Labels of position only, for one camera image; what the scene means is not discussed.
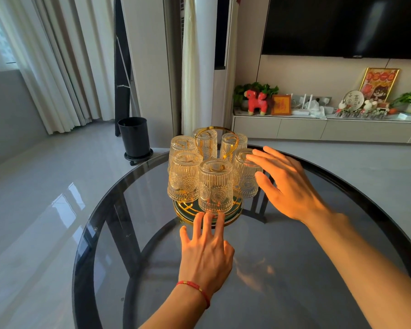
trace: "black trash can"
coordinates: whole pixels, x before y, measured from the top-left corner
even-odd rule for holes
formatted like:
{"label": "black trash can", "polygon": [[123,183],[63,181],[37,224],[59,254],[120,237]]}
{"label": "black trash can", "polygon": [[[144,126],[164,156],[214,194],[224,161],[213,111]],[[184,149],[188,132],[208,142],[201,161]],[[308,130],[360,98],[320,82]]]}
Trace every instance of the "black trash can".
{"label": "black trash can", "polygon": [[120,120],[118,125],[128,158],[141,160],[152,155],[148,124],[144,117],[127,117]]}

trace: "round green tray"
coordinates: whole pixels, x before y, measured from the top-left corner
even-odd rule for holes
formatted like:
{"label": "round green tray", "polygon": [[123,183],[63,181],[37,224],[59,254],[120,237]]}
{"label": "round green tray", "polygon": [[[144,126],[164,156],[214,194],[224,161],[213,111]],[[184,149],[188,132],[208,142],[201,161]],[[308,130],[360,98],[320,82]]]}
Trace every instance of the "round green tray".
{"label": "round green tray", "polygon": [[[225,213],[225,223],[224,226],[230,225],[242,213],[242,208],[244,206],[244,200],[239,197],[233,197],[233,206],[232,208]],[[186,223],[193,224],[193,219],[195,218],[198,212],[203,211],[198,204],[198,200],[193,202],[184,203],[174,201],[174,209],[177,213],[177,216]],[[216,225],[216,218],[212,220],[212,228]]]}

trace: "white tv stand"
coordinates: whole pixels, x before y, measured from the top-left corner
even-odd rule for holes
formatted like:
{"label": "white tv stand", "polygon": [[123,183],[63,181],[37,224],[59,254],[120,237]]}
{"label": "white tv stand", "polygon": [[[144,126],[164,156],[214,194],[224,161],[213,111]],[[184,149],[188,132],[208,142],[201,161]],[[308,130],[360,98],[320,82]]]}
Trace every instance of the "white tv stand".
{"label": "white tv stand", "polygon": [[279,138],[322,141],[411,143],[411,121],[345,119],[328,114],[327,120],[309,115],[249,116],[234,109],[231,129],[249,138]]}

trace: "forearm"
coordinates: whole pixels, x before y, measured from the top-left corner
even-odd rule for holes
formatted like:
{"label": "forearm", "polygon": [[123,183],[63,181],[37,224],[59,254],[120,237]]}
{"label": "forearm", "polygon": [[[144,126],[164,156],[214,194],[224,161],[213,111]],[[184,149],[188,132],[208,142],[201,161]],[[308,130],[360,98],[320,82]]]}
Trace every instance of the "forearm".
{"label": "forearm", "polygon": [[411,278],[369,245],[346,216],[308,225],[373,329],[411,329]]}
{"label": "forearm", "polygon": [[193,328],[206,306],[199,291],[187,285],[178,285],[141,328]]}

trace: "gold metal handle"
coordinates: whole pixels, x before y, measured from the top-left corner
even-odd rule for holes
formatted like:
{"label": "gold metal handle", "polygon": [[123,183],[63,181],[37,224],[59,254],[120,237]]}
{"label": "gold metal handle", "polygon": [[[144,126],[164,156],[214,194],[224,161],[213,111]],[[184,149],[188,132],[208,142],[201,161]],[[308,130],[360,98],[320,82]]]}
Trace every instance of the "gold metal handle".
{"label": "gold metal handle", "polygon": [[231,154],[237,149],[237,146],[239,145],[239,137],[236,135],[235,132],[232,132],[230,129],[225,128],[225,127],[209,126],[209,127],[202,128],[201,131],[200,131],[199,133],[197,133],[196,136],[195,136],[195,144],[196,144],[196,146],[197,146],[197,148],[198,148],[198,150],[199,150],[199,154],[200,154],[201,156],[204,156],[204,155],[203,155],[203,150],[202,150],[200,147],[198,147],[198,143],[197,143],[197,141],[196,141],[196,138],[199,136],[199,134],[205,132],[206,130],[210,130],[210,129],[225,130],[225,131],[227,131],[227,132],[232,133],[232,134],[234,135],[234,137],[236,138],[236,143],[230,144],[231,150],[230,150],[227,154],[225,154],[225,155],[222,156],[222,159],[226,159],[229,155],[231,155]]}

